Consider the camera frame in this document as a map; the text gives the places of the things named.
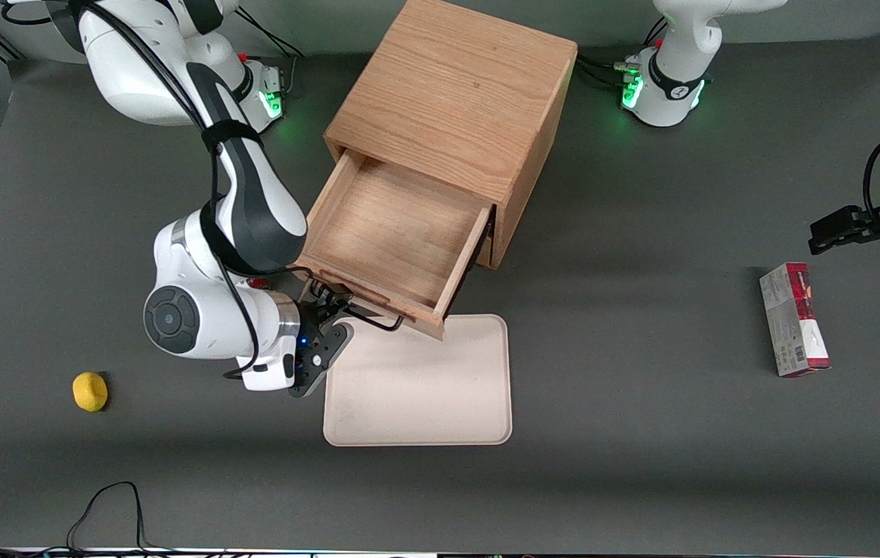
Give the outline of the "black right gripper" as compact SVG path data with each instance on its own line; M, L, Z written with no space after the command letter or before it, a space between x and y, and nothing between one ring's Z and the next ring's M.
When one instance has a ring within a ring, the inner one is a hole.
M336 296L324 283L310 283L311 301L297 304L301 327L296 336L294 385L289 394L308 396L325 378L354 338L354 328L338 320L350 307L351 296Z

